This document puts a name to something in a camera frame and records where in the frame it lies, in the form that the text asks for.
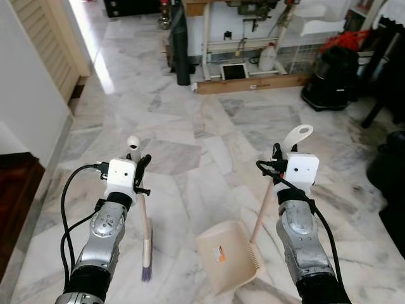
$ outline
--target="wooden door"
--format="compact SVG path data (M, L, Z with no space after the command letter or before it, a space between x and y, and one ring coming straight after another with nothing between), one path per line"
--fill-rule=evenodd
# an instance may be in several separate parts
M69 102L80 74L48 4L45 0L11 0L11 3L53 82Z

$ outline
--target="plastic bottle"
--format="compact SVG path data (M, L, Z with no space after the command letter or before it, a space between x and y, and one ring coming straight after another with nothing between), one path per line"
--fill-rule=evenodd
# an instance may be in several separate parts
M275 44L271 42L262 50L259 59L259 69L261 71L271 71L273 69L277 56L274 46Z

